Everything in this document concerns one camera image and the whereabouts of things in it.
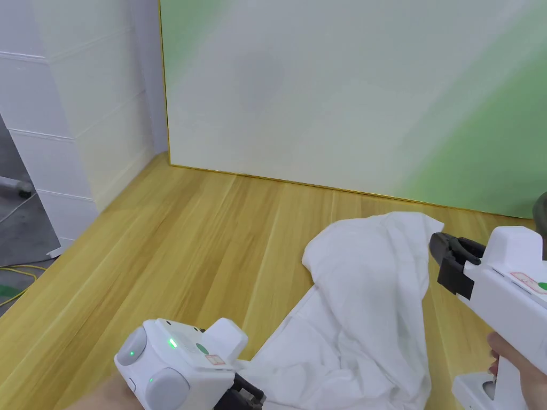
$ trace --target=white towel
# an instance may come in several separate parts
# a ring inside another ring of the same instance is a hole
[[[392,212],[338,221],[306,247],[315,285],[241,376],[265,410],[423,409],[430,377],[422,299],[443,224]]]

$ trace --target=wooden surface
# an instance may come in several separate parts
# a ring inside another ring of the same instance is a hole
[[[305,245],[331,222],[424,212],[445,231],[486,242],[528,220],[249,177],[174,168],[156,157],[0,319],[3,408],[62,409],[114,371],[142,321],[208,327],[235,320],[250,359],[312,281]],[[456,408],[453,378],[490,362],[487,326],[436,283],[423,301],[433,391],[428,409]]]

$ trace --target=finger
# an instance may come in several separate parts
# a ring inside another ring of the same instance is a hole
[[[509,360],[517,369],[524,370],[532,366],[532,364],[523,355],[521,355],[499,334],[495,332],[490,333],[487,340],[492,350],[497,352],[499,356]]]
[[[498,376],[498,366],[498,362],[495,361],[494,363],[492,363],[492,365],[488,369],[488,373],[493,374],[494,376]]]

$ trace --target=red label sticker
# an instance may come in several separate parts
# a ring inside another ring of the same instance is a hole
[[[511,275],[520,280],[522,283],[526,284],[526,286],[528,286],[534,292],[539,293],[540,295],[547,295],[547,291],[542,289],[539,284],[527,274],[522,272],[513,272],[511,273]]]
[[[226,363],[224,362],[224,360],[222,360],[220,358],[219,355],[216,355],[216,354],[210,354],[209,356],[205,356],[206,358],[208,358],[208,360],[211,362],[211,364],[213,366],[220,366],[220,365],[225,365]]]

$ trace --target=yellow cable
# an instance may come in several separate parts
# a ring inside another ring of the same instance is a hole
[[[38,280],[38,277],[34,274],[34,273],[28,273],[28,272],[23,272],[23,271],[18,271],[17,269],[12,269],[12,268],[35,268],[35,269],[40,269],[42,271],[45,271],[45,268],[42,268],[41,266],[35,266],[35,265],[13,265],[11,267],[0,267],[0,271],[10,271],[10,272],[15,272],[15,273],[21,273],[23,275],[27,275],[27,276],[32,276],[34,278],[34,282],[36,282]],[[6,300],[5,302],[2,302],[0,303],[0,307],[4,306],[5,304],[8,304],[9,302],[17,299],[18,297],[20,297],[23,293],[26,292],[26,290],[23,290],[22,292],[20,292],[19,294],[15,295],[14,297]]]
[[[12,265],[9,266],[10,268],[34,268],[34,269],[40,269],[42,271],[45,271],[46,268],[43,268],[42,266],[36,266],[36,265]]]

